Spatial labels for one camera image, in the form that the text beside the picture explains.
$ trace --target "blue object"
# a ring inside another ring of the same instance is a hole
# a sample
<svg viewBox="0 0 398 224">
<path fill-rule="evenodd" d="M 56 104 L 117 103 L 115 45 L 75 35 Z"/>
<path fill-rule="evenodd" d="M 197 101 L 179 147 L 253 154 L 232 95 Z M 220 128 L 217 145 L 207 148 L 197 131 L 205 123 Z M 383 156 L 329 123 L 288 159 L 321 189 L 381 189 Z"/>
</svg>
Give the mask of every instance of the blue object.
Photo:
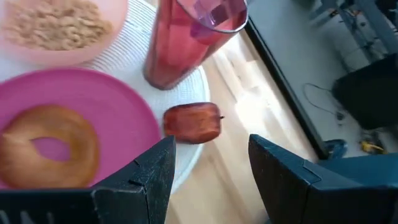
<svg viewBox="0 0 398 224">
<path fill-rule="evenodd" d="M 329 152 L 328 159 L 340 159 L 347 152 L 347 142 L 342 139 L 325 141 L 325 148 Z"/>
<path fill-rule="evenodd" d="M 272 224 L 398 223 L 397 154 L 314 164 L 252 134 L 249 158 Z"/>
</svg>

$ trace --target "black cable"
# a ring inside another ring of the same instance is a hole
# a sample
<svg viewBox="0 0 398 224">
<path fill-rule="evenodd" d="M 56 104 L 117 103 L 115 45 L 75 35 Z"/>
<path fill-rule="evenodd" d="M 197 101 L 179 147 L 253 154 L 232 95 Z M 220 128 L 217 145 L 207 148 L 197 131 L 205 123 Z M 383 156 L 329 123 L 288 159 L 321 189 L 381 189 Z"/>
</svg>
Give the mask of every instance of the black cable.
<svg viewBox="0 0 398 224">
<path fill-rule="evenodd" d="M 337 113 L 332 112 L 332 111 L 330 111 L 330 110 L 328 110 L 328 109 L 324 109 L 324 108 L 322 108 L 321 106 L 316 105 L 315 103 L 312 103 L 311 100 L 308 98 L 307 92 L 305 91 L 305 87 L 306 87 L 306 86 L 312 86 L 312 87 L 314 87 L 314 88 L 317 88 L 317 89 L 323 90 L 323 91 L 327 91 L 327 92 L 329 92 L 329 93 L 331 93 L 331 91 L 328 90 L 328 89 L 326 89 L 326 88 L 319 87 L 319 86 L 317 86 L 317 85 L 315 85 L 315 84 L 312 84 L 312 83 L 304 83 L 303 86 L 302 86 L 302 91 L 303 91 L 303 94 L 304 94 L 305 99 L 306 99 L 313 107 L 318 108 L 318 109 L 320 109 L 320 110 L 323 110 L 323 111 L 325 111 L 325 112 L 327 112 L 327 113 L 330 113 L 330 114 L 332 114 L 333 116 L 337 117 Z"/>
</svg>

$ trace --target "pink plate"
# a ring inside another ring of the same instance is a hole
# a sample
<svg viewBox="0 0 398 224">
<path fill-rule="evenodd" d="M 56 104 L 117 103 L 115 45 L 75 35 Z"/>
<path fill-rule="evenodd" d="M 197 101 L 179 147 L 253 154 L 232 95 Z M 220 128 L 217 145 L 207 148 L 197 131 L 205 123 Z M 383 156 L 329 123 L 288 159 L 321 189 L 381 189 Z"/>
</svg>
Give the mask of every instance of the pink plate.
<svg viewBox="0 0 398 224">
<path fill-rule="evenodd" d="M 0 128 L 22 110 L 46 104 L 73 109 L 94 126 L 101 157 L 92 185 L 160 140 L 152 111 L 134 90 L 109 75 L 82 68 L 36 71 L 0 84 Z M 67 147 L 54 139 L 35 144 L 45 157 L 68 159 Z"/>
</svg>

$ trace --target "apple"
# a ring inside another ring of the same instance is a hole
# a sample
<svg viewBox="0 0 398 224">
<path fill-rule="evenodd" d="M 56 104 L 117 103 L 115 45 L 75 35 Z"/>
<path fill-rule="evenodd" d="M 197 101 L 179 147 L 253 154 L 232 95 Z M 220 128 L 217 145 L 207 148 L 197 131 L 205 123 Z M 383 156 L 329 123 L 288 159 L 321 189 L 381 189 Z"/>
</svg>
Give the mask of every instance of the apple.
<svg viewBox="0 0 398 224">
<path fill-rule="evenodd" d="M 178 142 L 201 144 L 221 133 L 220 109 L 214 103 L 173 106 L 163 115 L 164 133 Z"/>
</svg>

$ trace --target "red tumbler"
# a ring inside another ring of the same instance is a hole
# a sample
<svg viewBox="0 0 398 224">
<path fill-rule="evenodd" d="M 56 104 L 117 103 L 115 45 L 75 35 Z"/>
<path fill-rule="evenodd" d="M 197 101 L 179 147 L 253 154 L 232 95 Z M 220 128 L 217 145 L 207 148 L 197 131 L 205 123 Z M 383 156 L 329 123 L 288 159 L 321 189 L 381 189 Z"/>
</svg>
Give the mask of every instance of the red tumbler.
<svg viewBox="0 0 398 224">
<path fill-rule="evenodd" d="M 161 0 L 144 76 L 169 90 L 248 21 L 246 0 Z"/>
</svg>

